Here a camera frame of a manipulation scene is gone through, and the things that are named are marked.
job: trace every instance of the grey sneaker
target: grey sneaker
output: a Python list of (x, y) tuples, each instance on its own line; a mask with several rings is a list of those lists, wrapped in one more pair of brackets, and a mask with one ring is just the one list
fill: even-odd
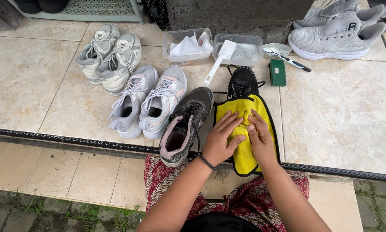
[(116, 47), (96, 68), (106, 92), (120, 96), (133, 70), (141, 61), (141, 44), (137, 36), (124, 34), (117, 41)]
[(141, 134), (139, 114), (141, 103), (156, 86), (159, 75), (149, 65), (138, 68), (127, 81), (121, 97), (111, 106), (113, 112), (108, 117), (110, 129), (116, 130), (125, 139), (134, 139)]
[(93, 85), (101, 85), (101, 80), (94, 70), (111, 53), (119, 37), (120, 32), (115, 25), (103, 25), (77, 56), (76, 63)]
[(149, 139), (161, 138), (169, 117), (186, 96), (187, 79), (183, 70), (170, 66), (161, 75), (156, 87), (151, 90), (141, 105), (139, 128)]
[(377, 5), (370, 9), (360, 9), (357, 2), (358, 0), (339, 0), (323, 9), (310, 9), (304, 19), (295, 20), (292, 25), (295, 29), (326, 26), (335, 19), (353, 15), (360, 19), (362, 29), (386, 17), (386, 6)]
[(288, 42), (296, 54), (308, 60), (353, 60), (364, 55), (385, 31), (384, 22), (360, 30), (359, 18), (349, 15), (327, 26), (293, 30)]
[(200, 151), (198, 132), (212, 107), (213, 92), (207, 87), (194, 89), (180, 102), (160, 140), (160, 156), (166, 166), (180, 166), (196, 136)]

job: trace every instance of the mint green shoe rack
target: mint green shoe rack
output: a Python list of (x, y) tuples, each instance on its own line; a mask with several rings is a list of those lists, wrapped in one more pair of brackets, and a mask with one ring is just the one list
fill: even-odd
[[(14, 0), (7, 0), (18, 11), (20, 9)], [(143, 25), (143, 5), (136, 0), (70, 0), (67, 7), (60, 13), (49, 14), (41, 11), (36, 14), (26, 14), (25, 17), (47, 18), (72, 21), (101, 22), (139, 22)]]

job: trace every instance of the shoe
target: shoe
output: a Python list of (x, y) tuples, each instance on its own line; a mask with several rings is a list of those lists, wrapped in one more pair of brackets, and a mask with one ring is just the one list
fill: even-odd
[(15, 0), (15, 3), (20, 11), (26, 14), (36, 14), (41, 11), (38, 0)]
[(120, 96), (133, 70), (141, 61), (141, 44), (137, 36), (124, 34), (116, 47), (95, 69), (104, 90), (113, 96)]
[(62, 12), (69, 0), (38, 0), (41, 9), (50, 14)]
[(110, 129), (116, 130), (125, 139), (137, 138), (142, 130), (139, 128), (141, 103), (149, 92), (157, 85), (159, 75), (149, 65), (138, 68), (127, 81), (121, 97), (113, 103), (113, 112), (107, 123), (112, 119)]
[(288, 42), (296, 54), (308, 60), (353, 60), (364, 55), (385, 31), (384, 22), (360, 30), (359, 18), (346, 16), (327, 26), (293, 30)]
[(91, 42), (77, 56), (76, 63), (91, 84), (101, 85), (101, 80), (95, 69), (111, 53), (119, 37), (120, 32), (115, 25), (103, 25), (98, 29)]
[(187, 157), (198, 132), (213, 107), (213, 92), (207, 87), (198, 87), (190, 92), (170, 116), (172, 119), (160, 140), (160, 156), (168, 167), (180, 166)]
[(186, 96), (187, 79), (180, 67), (170, 66), (141, 104), (139, 128), (149, 139), (161, 138), (169, 117)]
[[(230, 66), (237, 69), (232, 73)], [(227, 99), (245, 96), (250, 92), (259, 94), (259, 88), (266, 83), (265, 81), (257, 82), (253, 70), (247, 66), (237, 67), (231, 64), (227, 66), (227, 69), (231, 75), (227, 88)]]
[(386, 17), (386, 6), (380, 4), (370, 9), (360, 9), (357, 2), (357, 0), (339, 0), (323, 9), (310, 9), (303, 20), (295, 20), (292, 25), (295, 29), (326, 26), (335, 19), (353, 15), (360, 19), (363, 29)]

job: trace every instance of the white sneaker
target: white sneaker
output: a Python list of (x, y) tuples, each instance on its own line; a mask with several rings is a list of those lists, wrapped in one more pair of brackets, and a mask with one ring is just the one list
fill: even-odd
[(360, 20), (346, 16), (333, 20), (327, 26), (293, 30), (288, 42), (296, 54), (308, 60), (353, 60), (364, 55), (385, 31), (384, 22), (360, 31)]
[(120, 32), (115, 25), (103, 25), (77, 56), (76, 63), (93, 85), (101, 85), (101, 80), (94, 70), (100, 65), (101, 60), (110, 54), (119, 37)]
[(149, 65), (138, 68), (127, 81), (121, 97), (111, 106), (113, 112), (108, 117), (110, 129), (117, 130), (125, 139), (134, 139), (141, 134), (139, 114), (141, 103), (157, 85), (159, 75)]
[(144, 136), (149, 139), (161, 138), (170, 122), (170, 115), (186, 93), (187, 79), (183, 70), (176, 65), (170, 66), (141, 105), (139, 128)]
[(137, 36), (125, 34), (117, 41), (116, 47), (96, 68), (106, 92), (120, 96), (133, 70), (141, 61), (141, 44)]
[(326, 26), (337, 18), (353, 15), (360, 19), (361, 29), (363, 29), (386, 17), (386, 6), (377, 5), (370, 9), (360, 9), (357, 2), (357, 0), (339, 0), (323, 9), (310, 9), (303, 20), (295, 20), (292, 25), (295, 29)]

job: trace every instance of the black plastic bag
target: black plastic bag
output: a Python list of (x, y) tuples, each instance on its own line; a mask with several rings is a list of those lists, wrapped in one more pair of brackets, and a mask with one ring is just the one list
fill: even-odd
[(144, 14), (149, 23), (156, 22), (162, 31), (170, 26), (165, 0), (141, 0), (141, 3), (144, 4)]

